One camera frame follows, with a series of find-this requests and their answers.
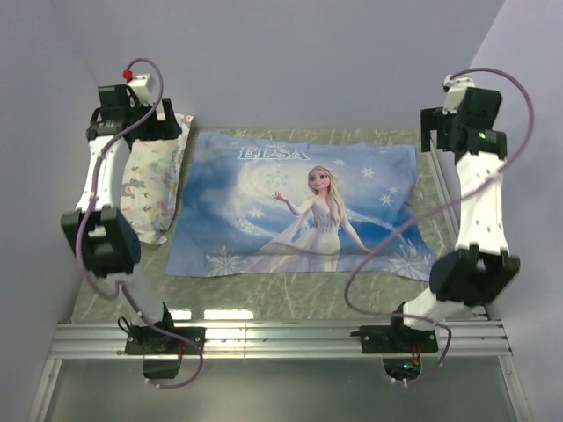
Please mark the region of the pink pillowcase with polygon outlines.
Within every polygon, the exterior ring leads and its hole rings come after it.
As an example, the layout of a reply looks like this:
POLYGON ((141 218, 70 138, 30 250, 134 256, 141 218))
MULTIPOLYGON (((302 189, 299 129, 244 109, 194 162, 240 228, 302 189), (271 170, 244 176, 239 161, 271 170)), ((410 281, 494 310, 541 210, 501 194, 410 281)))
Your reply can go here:
POLYGON ((410 223, 415 148, 198 135, 166 271, 171 276, 335 273, 427 280, 410 223))

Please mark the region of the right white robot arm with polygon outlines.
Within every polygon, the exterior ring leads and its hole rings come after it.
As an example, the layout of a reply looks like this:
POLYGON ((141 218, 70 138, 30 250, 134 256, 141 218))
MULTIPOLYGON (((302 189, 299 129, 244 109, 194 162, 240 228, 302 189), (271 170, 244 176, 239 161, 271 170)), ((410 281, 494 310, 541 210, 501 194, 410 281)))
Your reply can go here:
POLYGON ((493 302, 520 270, 509 252, 502 216, 502 176, 507 136, 493 129, 502 97, 469 78, 450 84, 443 106, 420 112, 422 149, 453 153, 463 201, 453 251, 434 262, 428 287, 398 308, 387 331, 392 348, 407 351, 418 331, 452 314, 493 302))

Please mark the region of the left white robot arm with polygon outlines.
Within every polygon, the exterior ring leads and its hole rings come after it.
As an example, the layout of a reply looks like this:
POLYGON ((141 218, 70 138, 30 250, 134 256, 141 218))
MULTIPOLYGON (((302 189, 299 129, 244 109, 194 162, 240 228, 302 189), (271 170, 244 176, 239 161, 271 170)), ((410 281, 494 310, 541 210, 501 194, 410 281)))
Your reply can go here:
POLYGON ((178 137, 170 99, 154 94, 145 75, 100 86, 100 106, 86 130, 89 168, 74 210, 61 216, 62 231, 85 280, 106 300, 123 299, 129 316, 118 325, 144 353, 168 353, 179 343, 169 310, 139 267, 140 241, 121 212, 121 183, 136 141, 178 137))

